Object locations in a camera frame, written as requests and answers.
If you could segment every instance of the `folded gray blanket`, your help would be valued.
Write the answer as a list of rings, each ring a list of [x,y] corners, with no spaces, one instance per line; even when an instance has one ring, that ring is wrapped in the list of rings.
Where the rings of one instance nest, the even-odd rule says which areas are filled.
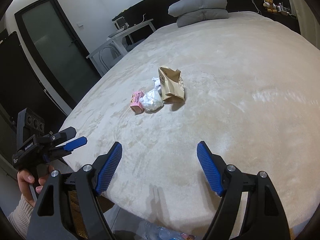
[[[170,5],[168,14],[177,17],[201,9],[225,9],[227,0],[180,0]]]
[[[177,20],[178,27],[183,27],[193,23],[229,18],[228,12],[225,9],[202,9],[196,12],[185,13],[180,15]]]

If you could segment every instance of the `sleeve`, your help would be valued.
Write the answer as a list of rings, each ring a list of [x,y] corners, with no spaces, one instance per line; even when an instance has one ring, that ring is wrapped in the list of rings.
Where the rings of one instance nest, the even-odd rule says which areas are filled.
[[[14,229],[24,238],[27,237],[28,226],[33,207],[25,200],[23,195],[17,208],[8,216],[9,222]]]

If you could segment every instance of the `teddy bear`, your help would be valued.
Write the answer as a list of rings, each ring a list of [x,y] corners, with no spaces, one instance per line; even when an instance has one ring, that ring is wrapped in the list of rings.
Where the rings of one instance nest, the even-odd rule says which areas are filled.
[[[267,9],[268,12],[278,12],[276,10],[276,5],[273,3],[273,0],[264,0],[263,6]]]

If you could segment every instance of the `glass panel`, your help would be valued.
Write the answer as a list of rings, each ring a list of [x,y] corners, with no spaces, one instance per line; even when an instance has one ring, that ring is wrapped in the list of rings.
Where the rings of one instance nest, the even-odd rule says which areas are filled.
[[[98,82],[100,76],[72,43],[49,1],[27,11],[22,19],[42,59],[62,87],[78,103]]]

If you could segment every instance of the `human hand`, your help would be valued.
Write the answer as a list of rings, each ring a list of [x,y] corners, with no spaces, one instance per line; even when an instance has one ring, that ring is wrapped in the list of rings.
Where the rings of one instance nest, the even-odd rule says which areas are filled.
[[[39,178],[40,186],[36,187],[36,192],[38,194],[40,194],[45,182],[48,179],[49,174],[53,170],[54,170],[53,166],[49,165],[48,166],[48,174],[46,174],[45,176]],[[26,169],[23,169],[23,170],[19,171],[18,174],[17,174],[17,178],[18,178],[19,189],[20,189],[22,195],[24,196],[25,200],[31,206],[35,207],[36,202],[33,200],[33,196],[32,196],[32,193],[31,193],[30,187],[29,187],[29,184],[33,184],[35,182],[35,178]]]

